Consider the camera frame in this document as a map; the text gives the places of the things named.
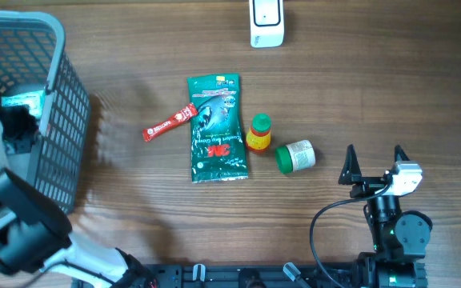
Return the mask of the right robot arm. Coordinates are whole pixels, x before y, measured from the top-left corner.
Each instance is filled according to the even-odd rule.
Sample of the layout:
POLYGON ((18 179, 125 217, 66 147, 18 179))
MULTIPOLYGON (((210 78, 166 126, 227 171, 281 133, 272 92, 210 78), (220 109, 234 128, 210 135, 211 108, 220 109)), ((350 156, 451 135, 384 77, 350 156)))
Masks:
POLYGON ((401 146, 395 147, 393 166, 379 177, 363 176, 354 146, 347 147, 338 183, 352 186, 351 199, 366 202, 363 213, 375 250, 360 253, 353 262, 352 287, 428 287, 421 260, 433 223, 425 214, 400 206, 400 198, 415 192, 422 179, 422 168, 401 146))

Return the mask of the green 3M gloves packet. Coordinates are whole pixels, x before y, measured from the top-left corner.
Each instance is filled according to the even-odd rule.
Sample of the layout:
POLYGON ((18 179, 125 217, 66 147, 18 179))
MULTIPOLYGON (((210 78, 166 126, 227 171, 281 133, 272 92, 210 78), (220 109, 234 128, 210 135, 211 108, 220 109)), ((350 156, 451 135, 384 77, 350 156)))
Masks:
POLYGON ((248 178, 239 75, 193 77, 187 79, 187 85, 190 102, 198 111, 190 120, 192 182, 248 178))

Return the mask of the green cap sauce bottle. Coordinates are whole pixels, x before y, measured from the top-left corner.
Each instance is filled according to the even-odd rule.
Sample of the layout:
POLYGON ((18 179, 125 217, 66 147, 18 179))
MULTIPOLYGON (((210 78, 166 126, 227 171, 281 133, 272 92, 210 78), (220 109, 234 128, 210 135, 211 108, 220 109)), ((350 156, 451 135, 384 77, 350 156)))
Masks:
POLYGON ((271 145, 271 118, 267 114, 256 114, 246 134, 246 146, 253 153, 261 154, 271 145))

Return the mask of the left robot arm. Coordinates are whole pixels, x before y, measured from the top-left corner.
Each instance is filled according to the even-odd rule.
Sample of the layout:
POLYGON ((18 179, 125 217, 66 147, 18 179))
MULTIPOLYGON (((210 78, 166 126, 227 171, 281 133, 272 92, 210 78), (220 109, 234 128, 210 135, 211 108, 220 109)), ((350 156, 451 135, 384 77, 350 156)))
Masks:
POLYGON ((10 169, 7 153, 29 152, 38 121, 25 106, 3 106, 0 94, 0 272, 65 274, 76 287, 153 287, 154 275, 136 258, 100 246, 72 230, 48 197, 10 169))

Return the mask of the red stick sachet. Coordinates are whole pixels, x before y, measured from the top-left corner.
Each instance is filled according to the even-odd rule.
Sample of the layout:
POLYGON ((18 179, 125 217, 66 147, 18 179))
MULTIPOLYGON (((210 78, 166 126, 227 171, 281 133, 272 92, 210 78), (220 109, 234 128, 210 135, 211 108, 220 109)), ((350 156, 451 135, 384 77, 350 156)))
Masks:
POLYGON ((157 138, 159 135, 166 133, 183 123, 188 122, 190 119, 198 115, 198 110, 193 103, 189 103, 178 112, 171 115, 166 121, 160 122, 154 126, 146 128, 142 131, 142 136, 145 142, 157 138))

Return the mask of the green lid white jar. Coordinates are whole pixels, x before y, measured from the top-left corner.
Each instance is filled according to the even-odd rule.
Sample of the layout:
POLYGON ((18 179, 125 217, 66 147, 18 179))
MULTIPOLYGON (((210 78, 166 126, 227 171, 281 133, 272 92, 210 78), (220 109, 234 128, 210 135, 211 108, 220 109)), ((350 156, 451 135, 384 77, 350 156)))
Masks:
POLYGON ((289 174, 315 165, 315 151, 309 140, 302 140, 275 149, 275 160, 281 173, 289 174))

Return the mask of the teal white sachet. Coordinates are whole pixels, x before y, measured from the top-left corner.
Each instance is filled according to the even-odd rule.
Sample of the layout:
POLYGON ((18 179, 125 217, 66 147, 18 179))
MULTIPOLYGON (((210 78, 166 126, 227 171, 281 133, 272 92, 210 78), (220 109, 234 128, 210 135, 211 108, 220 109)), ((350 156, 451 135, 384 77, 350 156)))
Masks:
POLYGON ((11 96, 4 96, 2 97, 2 106, 24 106, 28 109, 31 116, 40 120, 45 105, 45 99, 45 92, 43 90, 36 90, 11 96))

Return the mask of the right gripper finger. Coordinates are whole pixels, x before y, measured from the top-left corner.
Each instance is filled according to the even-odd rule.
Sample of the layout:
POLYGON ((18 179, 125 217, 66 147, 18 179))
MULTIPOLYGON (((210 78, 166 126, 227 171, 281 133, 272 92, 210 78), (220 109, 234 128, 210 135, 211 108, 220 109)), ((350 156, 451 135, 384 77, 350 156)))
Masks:
POLYGON ((360 183, 362 180, 363 176, 355 152, 355 147, 353 144, 350 144, 347 147, 347 154, 342 171, 339 175, 338 184, 354 185, 360 183))
POLYGON ((394 158, 395 158, 395 162, 409 162, 410 161, 410 159, 408 158, 408 156, 406 155, 406 153, 404 152, 403 148, 400 145, 395 146, 394 158))

